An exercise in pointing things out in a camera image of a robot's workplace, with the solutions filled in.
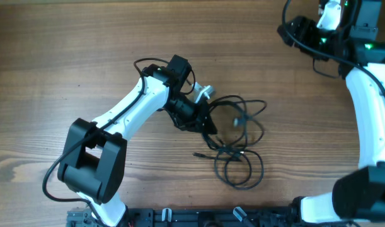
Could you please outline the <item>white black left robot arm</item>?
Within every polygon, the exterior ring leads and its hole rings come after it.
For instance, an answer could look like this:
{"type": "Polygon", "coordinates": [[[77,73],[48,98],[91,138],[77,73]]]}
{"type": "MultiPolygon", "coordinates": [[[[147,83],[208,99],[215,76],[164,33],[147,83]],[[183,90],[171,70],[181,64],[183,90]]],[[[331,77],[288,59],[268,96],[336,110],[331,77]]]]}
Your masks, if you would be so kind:
{"type": "Polygon", "coordinates": [[[207,103],[214,88],[193,82],[192,89],[183,92],[194,73],[190,63],[178,55],[163,66],[156,61],[138,71],[136,86],[108,112],[91,122],[77,119],[69,128],[57,176],[91,206],[98,224],[117,226],[125,217],[127,206],[117,190],[124,177],[127,143],[154,112],[167,112],[181,131],[217,132],[207,103]]]}

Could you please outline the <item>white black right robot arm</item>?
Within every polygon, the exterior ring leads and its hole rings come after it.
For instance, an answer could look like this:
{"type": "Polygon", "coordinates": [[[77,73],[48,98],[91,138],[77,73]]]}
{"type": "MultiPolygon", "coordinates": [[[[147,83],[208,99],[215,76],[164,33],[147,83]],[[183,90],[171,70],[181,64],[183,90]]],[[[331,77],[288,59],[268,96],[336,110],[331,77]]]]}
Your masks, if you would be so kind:
{"type": "Polygon", "coordinates": [[[282,40],[312,57],[334,60],[355,108],[359,164],[331,192],[297,197],[293,225],[385,223],[385,42],[377,41],[380,1],[320,1],[319,20],[297,16],[278,27],[282,40]]]}

